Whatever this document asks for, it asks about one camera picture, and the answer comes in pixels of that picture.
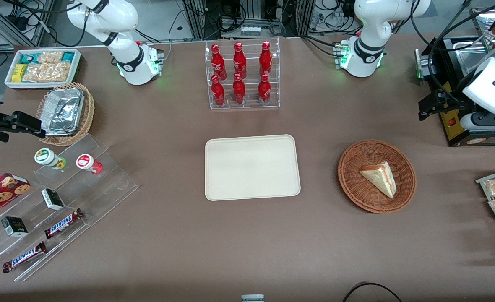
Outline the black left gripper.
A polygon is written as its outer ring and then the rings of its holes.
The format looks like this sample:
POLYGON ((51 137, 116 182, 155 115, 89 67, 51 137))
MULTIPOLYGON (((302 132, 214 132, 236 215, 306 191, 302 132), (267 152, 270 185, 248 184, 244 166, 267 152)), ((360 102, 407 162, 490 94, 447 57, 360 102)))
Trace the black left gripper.
POLYGON ((418 102, 418 108, 418 118, 422 122, 431 115, 447 113, 453 110, 474 112, 477 106, 463 93, 457 92, 450 95, 449 92, 435 90, 428 95, 428 99, 422 99, 418 102))

